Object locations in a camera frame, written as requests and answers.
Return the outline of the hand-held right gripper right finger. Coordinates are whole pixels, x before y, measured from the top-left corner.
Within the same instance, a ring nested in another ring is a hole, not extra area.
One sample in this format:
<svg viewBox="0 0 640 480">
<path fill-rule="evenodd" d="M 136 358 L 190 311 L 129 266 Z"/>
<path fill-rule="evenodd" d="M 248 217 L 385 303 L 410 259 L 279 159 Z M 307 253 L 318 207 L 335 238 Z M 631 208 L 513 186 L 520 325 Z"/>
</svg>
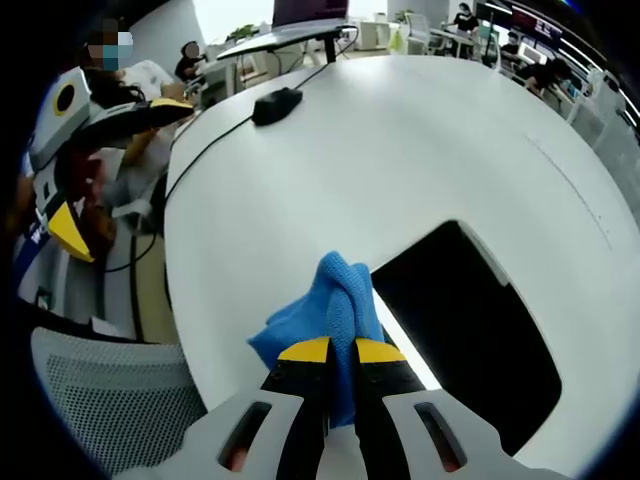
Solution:
<svg viewBox="0 0 640 480">
<path fill-rule="evenodd" d="M 444 390 L 428 390 L 393 345 L 354 341 L 355 431 L 370 479 L 562 479 L 523 465 L 498 431 Z"/>
</svg>

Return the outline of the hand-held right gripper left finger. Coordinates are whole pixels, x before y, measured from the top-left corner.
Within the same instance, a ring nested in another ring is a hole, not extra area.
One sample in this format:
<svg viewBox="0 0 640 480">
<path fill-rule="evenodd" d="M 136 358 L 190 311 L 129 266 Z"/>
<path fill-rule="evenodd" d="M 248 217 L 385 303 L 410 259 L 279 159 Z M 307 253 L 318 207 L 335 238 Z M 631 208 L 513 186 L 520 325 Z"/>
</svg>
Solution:
<svg viewBox="0 0 640 480">
<path fill-rule="evenodd" d="M 175 454 L 119 479 L 314 479 L 329 430 L 334 348 L 319 337 L 278 357 L 261 387 L 196 421 Z"/>
</svg>

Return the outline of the person's left hand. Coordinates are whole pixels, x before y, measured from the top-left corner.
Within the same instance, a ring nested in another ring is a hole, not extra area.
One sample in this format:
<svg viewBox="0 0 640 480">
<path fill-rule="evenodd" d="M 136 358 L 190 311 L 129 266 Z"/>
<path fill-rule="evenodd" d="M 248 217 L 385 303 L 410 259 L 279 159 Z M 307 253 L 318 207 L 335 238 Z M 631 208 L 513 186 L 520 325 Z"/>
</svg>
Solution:
<svg viewBox="0 0 640 480">
<path fill-rule="evenodd" d="M 104 257 L 115 242 L 117 227 L 103 205 L 104 162 L 89 152 L 75 151 L 60 166 L 67 198 L 79 204 L 79 232 L 94 258 Z"/>
</svg>

